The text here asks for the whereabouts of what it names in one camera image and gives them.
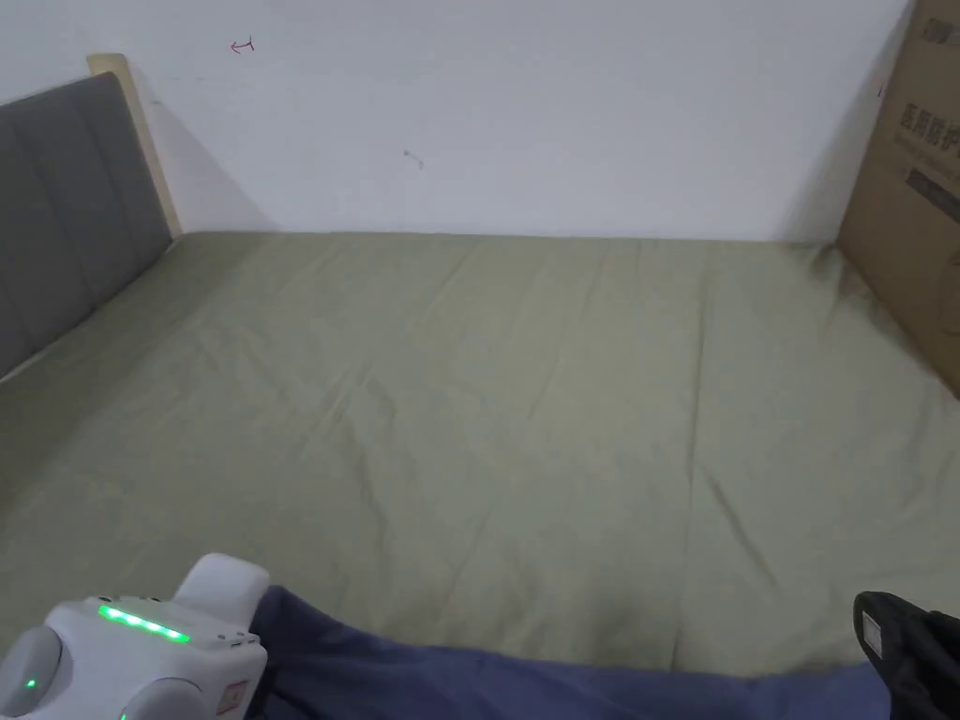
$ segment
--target green light strip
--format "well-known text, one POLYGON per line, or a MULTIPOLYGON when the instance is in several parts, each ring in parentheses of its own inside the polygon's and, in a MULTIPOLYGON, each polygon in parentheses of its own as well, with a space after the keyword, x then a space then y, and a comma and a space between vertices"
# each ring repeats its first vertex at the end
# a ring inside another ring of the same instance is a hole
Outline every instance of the green light strip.
POLYGON ((163 637, 171 642, 190 641, 190 637, 184 635, 183 633, 178 633, 176 630, 165 628, 162 625, 157 625, 155 622, 151 622, 150 620, 144 620, 142 617, 131 615, 128 612, 123 612, 122 610, 117 610, 116 608, 111 608, 107 605, 101 605, 99 613, 102 617, 105 617, 111 622, 120 622, 124 625, 129 625, 132 628, 139 628, 140 630, 146 631, 147 633, 153 633, 154 635, 163 637))

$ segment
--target gray upholstered headboard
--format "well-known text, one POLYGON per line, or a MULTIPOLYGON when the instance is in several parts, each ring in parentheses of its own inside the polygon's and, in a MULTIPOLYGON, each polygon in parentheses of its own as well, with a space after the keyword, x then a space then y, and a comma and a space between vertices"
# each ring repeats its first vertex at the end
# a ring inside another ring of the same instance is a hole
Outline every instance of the gray upholstered headboard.
POLYGON ((0 107, 0 377, 170 245, 116 76, 0 107))

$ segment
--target white robot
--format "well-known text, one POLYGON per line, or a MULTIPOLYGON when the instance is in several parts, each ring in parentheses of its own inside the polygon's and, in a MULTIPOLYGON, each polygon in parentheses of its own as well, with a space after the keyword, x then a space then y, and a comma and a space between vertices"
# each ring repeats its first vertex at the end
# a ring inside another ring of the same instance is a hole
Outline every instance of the white robot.
POLYGON ((0 717, 239 720, 267 663, 250 624, 269 585, 263 568, 214 554, 169 602, 60 603, 0 664, 0 717))

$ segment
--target blue pants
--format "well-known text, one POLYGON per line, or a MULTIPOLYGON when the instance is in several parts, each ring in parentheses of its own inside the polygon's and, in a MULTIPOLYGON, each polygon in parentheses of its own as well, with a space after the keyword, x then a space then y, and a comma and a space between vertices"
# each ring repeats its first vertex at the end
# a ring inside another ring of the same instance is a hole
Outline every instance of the blue pants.
POLYGON ((870 665, 742 680, 513 660, 354 630, 283 588, 253 620, 269 653, 248 717, 267 720, 887 720, 870 665))

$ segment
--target wall mark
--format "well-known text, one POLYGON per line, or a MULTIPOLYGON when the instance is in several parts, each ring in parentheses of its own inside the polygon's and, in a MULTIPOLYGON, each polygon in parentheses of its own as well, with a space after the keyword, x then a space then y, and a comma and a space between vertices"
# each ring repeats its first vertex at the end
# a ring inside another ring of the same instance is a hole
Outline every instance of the wall mark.
POLYGON ((409 157, 411 160, 413 160, 414 162, 416 162, 416 163, 420 166, 420 169, 421 169, 421 170, 423 169, 423 160, 421 160, 419 157, 415 156, 415 155, 414 155, 413 153, 411 153, 409 150, 404 150, 404 151, 403 151, 403 156, 404 156, 404 157, 409 157))
POLYGON ((241 52, 237 50, 237 48, 241 48, 241 47, 249 47, 251 50, 256 50, 256 48, 253 47, 253 36, 250 36, 250 39, 247 40, 247 42, 245 42, 243 45, 238 45, 235 42, 232 42, 230 44, 230 50, 232 50, 237 55, 241 55, 241 52))

